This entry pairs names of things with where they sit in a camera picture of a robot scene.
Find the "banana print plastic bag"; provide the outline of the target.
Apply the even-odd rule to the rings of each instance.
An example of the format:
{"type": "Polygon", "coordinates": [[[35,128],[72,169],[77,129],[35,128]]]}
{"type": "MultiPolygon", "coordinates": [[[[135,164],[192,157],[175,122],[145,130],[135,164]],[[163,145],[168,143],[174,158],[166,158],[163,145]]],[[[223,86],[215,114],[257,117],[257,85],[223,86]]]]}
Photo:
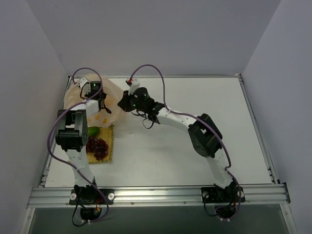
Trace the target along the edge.
{"type": "MultiPolygon", "coordinates": [[[[117,105],[117,103],[122,98],[122,89],[106,77],[103,77],[102,81],[103,91],[107,94],[105,99],[105,105],[112,113],[109,114],[106,110],[101,110],[100,112],[93,114],[92,116],[87,118],[89,127],[97,126],[107,128],[124,117],[124,112],[117,105]]],[[[82,99],[80,98],[80,95],[85,94],[87,90],[87,87],[80,89],[78,85],[72,84],[65,93],[64,107],[68,108],[78,102],[81,102],[82,99]]]]}

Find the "green fake fruit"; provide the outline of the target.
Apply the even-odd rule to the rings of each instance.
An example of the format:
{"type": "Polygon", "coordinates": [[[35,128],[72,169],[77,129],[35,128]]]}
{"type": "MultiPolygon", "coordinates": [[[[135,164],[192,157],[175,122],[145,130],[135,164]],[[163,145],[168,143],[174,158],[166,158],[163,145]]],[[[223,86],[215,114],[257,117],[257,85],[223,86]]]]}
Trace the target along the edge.
{"type": "Polygon", "coordinates": [[[100,128],[97,126],[88,127],[88,136],[96,137],[100,133],[100,128]]]}

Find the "dark red fake grapes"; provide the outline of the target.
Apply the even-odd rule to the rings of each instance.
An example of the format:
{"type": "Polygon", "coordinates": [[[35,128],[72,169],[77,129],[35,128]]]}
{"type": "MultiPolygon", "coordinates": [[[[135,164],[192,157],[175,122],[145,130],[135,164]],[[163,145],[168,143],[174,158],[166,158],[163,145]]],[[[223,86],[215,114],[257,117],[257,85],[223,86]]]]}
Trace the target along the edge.
{"type": "Polygon", "coordinates": [[[96,160],[103,160],[108,155],[108,144],[101,138],[89,137],[86,153],[90,153],[96,160]]]}

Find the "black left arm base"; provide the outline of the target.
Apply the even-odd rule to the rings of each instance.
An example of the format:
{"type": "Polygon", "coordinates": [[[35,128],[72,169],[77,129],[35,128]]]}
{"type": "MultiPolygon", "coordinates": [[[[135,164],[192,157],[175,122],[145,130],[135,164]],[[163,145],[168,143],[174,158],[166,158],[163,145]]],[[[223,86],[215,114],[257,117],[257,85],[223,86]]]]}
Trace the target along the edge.
{"type": "Polygon", "coordinates": [[[83,227],[92,222],[104,219],[109,206],[114,203],[114,189],[100,189],[98,193],[93,187],[78,187],[71,190],[69,205],[74,206],[72,224],[83,227]]]}

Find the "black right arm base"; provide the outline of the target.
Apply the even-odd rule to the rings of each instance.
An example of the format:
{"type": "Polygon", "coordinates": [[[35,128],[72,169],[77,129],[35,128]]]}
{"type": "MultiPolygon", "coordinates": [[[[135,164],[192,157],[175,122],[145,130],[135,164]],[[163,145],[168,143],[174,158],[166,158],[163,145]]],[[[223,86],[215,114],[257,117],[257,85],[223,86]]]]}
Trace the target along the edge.
{"type": "Polygon", "coordinates": [[[202,187],[203,209],[208,216],[218,217],[221,221],[233,219],[241,204],[246,201],[242,187],[221,189],[217,186],[202,187]]]}

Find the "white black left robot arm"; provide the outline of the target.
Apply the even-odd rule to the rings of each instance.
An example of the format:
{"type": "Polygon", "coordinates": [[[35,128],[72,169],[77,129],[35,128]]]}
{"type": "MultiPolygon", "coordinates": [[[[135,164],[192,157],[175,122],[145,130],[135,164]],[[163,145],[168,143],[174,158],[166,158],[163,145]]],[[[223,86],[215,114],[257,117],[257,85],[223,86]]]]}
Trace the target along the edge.
{"type": "Polygon", "coordinates": [[[56,144],[69,158],[75,177],[75,185],[87,187],[95,185],[95,177],[90,169],[86,145],[88,142],[87,119],[105,108],[106,94],[100,81],[91,81],[87,99],[72,109],[60,109],[55,128],[56,144]]]}

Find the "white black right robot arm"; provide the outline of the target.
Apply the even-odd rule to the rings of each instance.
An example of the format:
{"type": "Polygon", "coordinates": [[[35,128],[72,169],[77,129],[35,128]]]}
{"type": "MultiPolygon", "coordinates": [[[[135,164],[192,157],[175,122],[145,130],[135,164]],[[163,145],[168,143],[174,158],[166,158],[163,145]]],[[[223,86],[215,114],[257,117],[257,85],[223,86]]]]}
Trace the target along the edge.
{"type": "Polygon", "coordinates": [[[214,184],[224,189],[231,183],[215,156],[216,152],[222,148],[219,142],[222,134],[215,125],[209,126],[212,120],[207,114],[192,117],[170,110],[164,103],[151,98],[145,87],[137,88],[132,94],[124,91],[117,105],[125,112],[136,110],[146,114],[153,123],[168,125],[188,133],[194,150],[207,159],[213,173],[214,184]]]}

